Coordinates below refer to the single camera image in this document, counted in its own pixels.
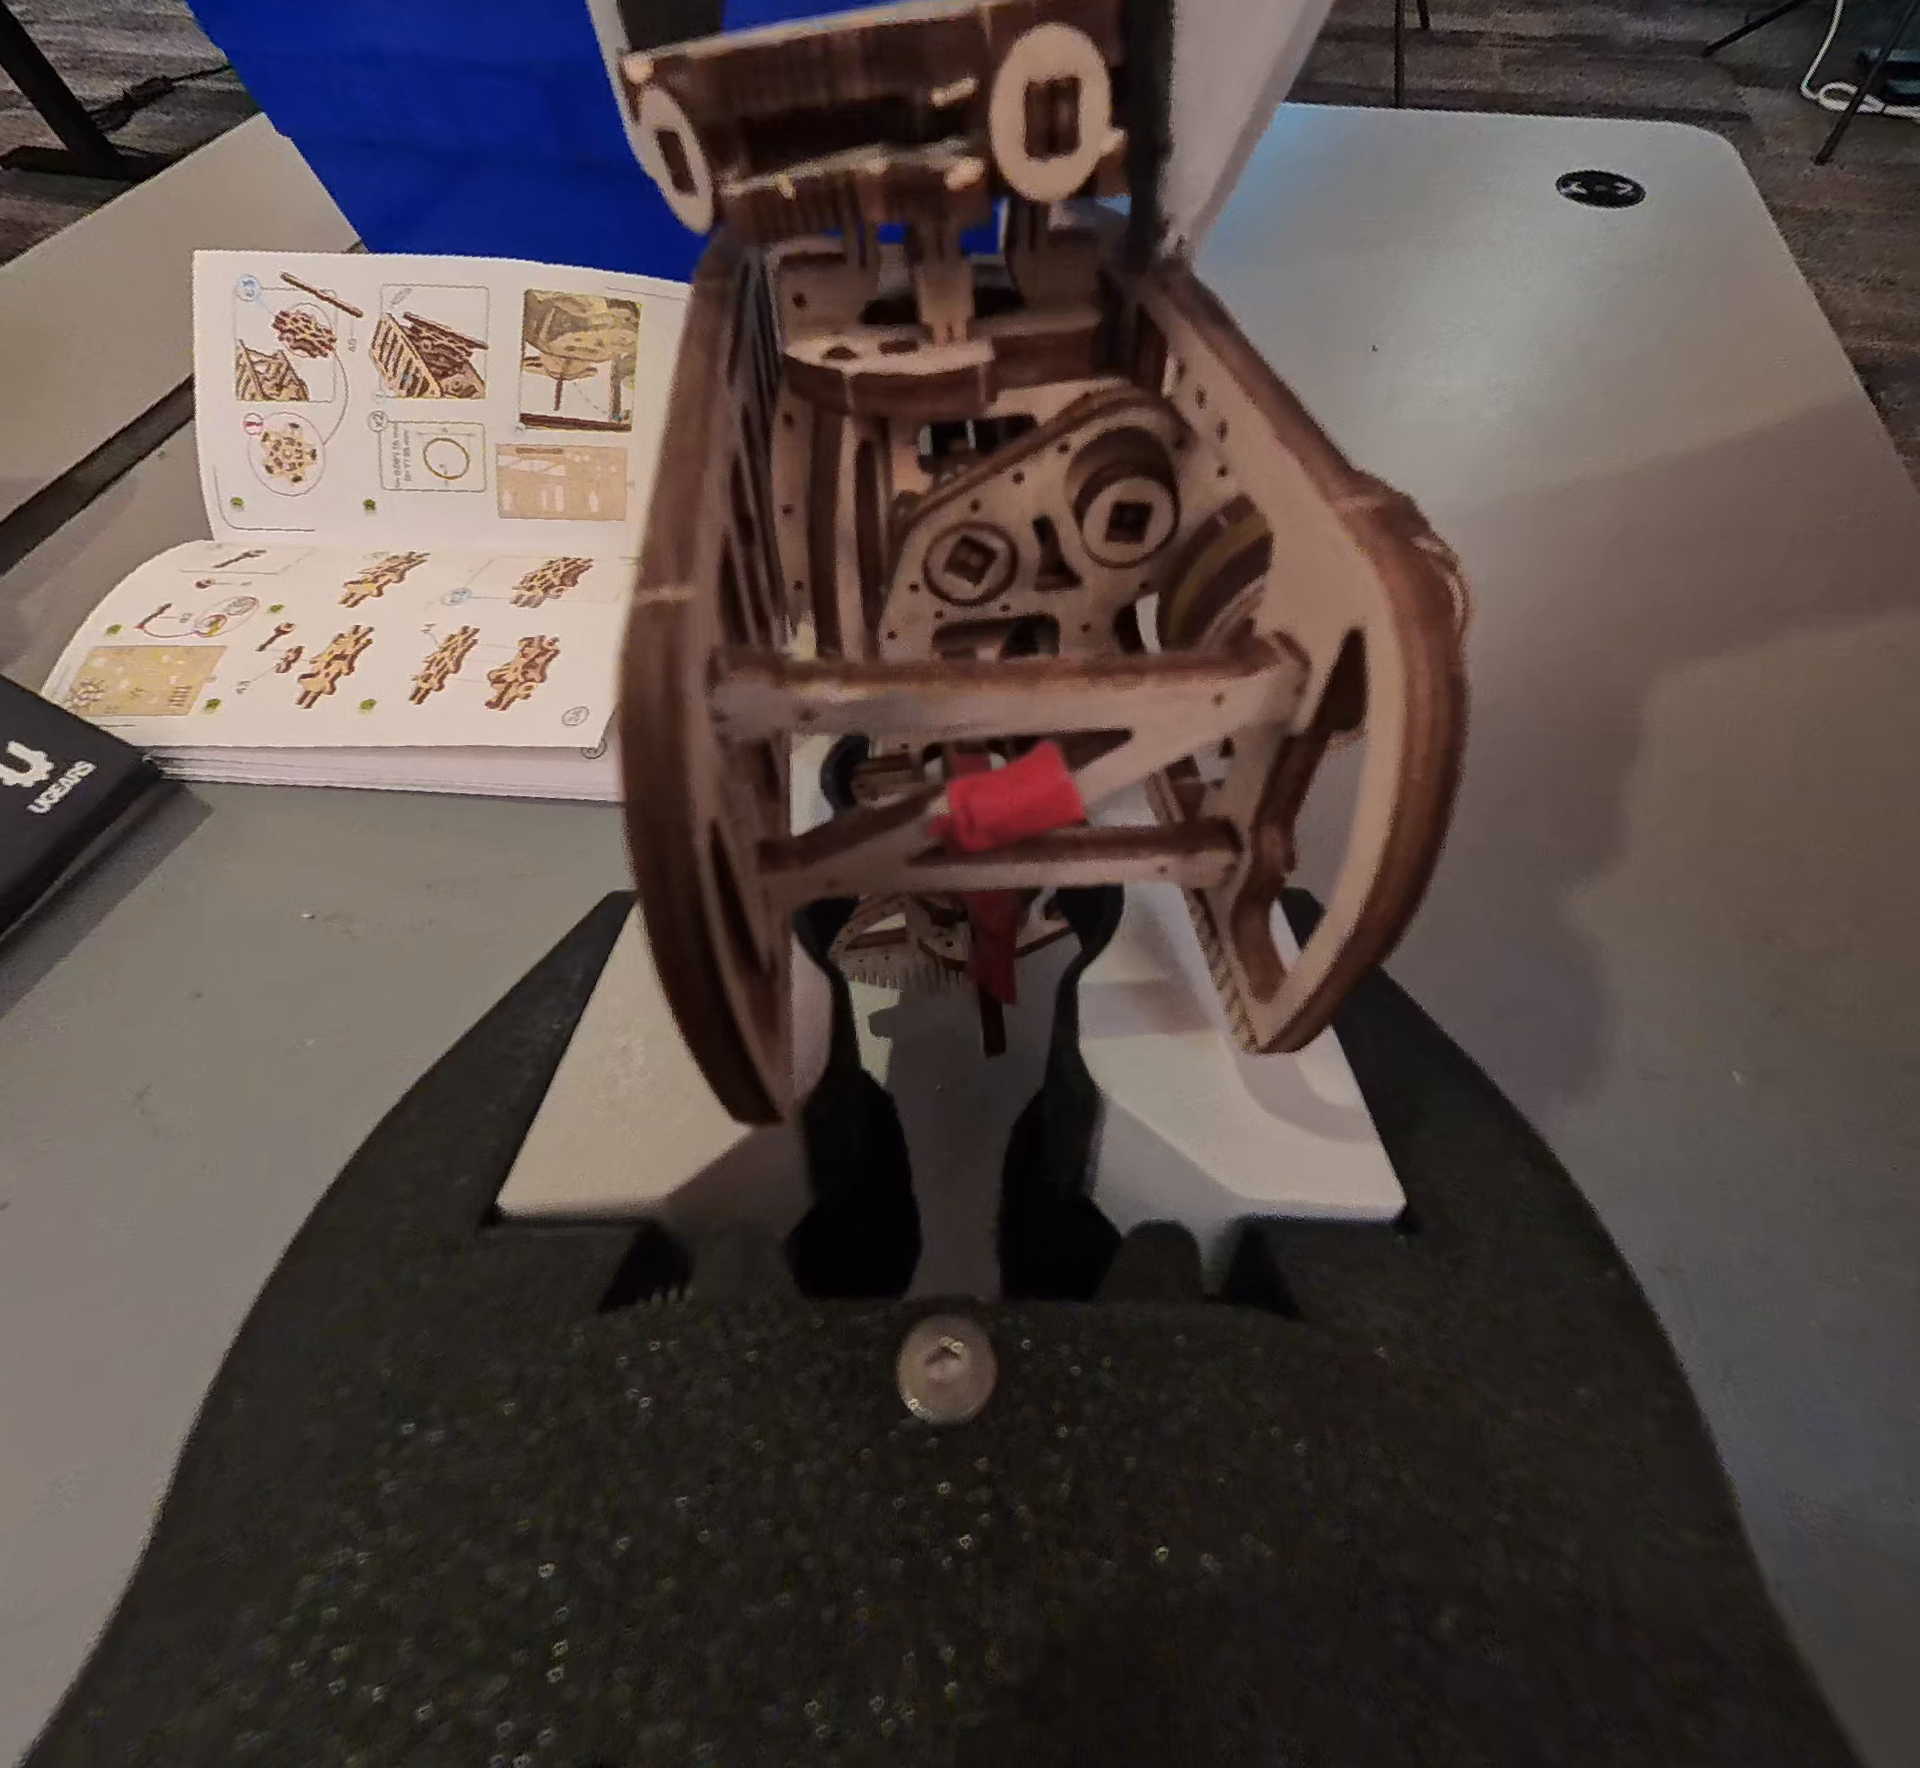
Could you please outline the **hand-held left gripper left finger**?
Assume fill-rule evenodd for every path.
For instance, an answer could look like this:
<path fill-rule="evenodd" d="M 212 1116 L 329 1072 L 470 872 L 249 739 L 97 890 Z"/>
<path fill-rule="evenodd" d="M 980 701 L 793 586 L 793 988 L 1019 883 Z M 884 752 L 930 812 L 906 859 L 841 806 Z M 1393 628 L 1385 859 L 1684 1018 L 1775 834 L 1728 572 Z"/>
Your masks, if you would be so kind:
<path fill-rule="evenodd" d="M 527 1227 L 793 1227 L 852 1167 L 832 1084 L 838 992 L 791 928 L 793 1110 L 748 1125 L 714 1098 L 660 989 L 645 918 L 623 934 L 497 1189 Z"/>

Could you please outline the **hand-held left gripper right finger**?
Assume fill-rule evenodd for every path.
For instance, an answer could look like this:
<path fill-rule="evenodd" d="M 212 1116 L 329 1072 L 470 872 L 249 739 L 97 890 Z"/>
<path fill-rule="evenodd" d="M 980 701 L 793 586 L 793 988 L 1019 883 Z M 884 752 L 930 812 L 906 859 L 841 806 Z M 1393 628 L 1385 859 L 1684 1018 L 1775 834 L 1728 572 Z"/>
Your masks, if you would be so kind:
<path fill-rule="evenodd" d="M 1332 1033 L 1235 1044 L 1185 896 L 1061 890 L 1070 958 L 1049 1018 L 1049 1283 L 1096 1285 L 1126 1237 L 1227 1285 L 1275 1219 L 1389 1227 L 1404 1189 Z"/>

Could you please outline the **wooden radial engine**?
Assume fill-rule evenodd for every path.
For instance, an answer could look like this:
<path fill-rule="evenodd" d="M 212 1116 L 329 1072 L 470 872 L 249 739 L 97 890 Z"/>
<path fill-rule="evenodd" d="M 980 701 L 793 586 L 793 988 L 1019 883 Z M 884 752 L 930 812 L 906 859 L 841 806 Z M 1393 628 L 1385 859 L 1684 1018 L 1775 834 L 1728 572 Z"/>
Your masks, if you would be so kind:
<path fill-rule="evenodd" d="M 789 243 L 1126 192 L 1126 0 L 900 0 L 617 58 L 675 218 Z"/>

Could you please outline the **wooden biplane model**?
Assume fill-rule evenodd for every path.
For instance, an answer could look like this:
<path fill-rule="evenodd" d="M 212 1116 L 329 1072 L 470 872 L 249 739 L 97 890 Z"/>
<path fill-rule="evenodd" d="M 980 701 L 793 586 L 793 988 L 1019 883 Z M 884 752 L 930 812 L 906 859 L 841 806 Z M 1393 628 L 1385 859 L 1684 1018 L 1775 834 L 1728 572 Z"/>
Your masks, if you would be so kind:
<path fill-rule="evenodd" d="M 799 1103 L 791 930 L 1185 894 L 1227 1028 L 1307 1049 L 1436 872 L 1468 588 L 1185 272 L 906 279 L 719 231 L 687 294 L 623 653 L 666 1003 L 748 1125 Z"/>

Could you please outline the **instruction booklet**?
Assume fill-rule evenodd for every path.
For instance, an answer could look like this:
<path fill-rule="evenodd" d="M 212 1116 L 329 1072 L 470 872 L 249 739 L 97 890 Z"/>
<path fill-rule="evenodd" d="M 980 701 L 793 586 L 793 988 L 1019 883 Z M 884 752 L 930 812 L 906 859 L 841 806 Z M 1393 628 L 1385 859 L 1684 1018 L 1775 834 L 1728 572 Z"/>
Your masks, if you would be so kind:
<path fill-rule="evenodd" d="M 109 588 L 43 694 L 181 777 L 611 801 L 687 294 L 201 249 L 205 537 Z"/>

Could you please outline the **black model kit box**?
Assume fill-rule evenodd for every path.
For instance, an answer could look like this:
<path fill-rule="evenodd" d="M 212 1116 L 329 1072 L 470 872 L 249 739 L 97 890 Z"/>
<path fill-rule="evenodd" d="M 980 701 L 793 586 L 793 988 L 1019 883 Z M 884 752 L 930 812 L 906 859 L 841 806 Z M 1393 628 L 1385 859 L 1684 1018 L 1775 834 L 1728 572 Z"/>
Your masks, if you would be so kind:
<path fill-rule="evenodd" d="M 125 837 L 170 790 L 108 726 L 2 679 L 2 938 Z"/>

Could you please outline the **black desk leg frame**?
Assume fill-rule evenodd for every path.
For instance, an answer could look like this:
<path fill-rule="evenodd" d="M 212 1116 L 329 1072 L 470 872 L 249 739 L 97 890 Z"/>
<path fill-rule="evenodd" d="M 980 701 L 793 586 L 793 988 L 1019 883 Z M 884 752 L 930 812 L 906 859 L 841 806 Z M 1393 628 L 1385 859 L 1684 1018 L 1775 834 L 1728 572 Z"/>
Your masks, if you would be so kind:
<path fill-rule="evenodd" d="M 55 145 L 2 148 L 2 168 L 138 187 L 176 164 L 170 153 L 118 145 L 9 3 L 2 3 L 2 68 L 57 137 Z"/>

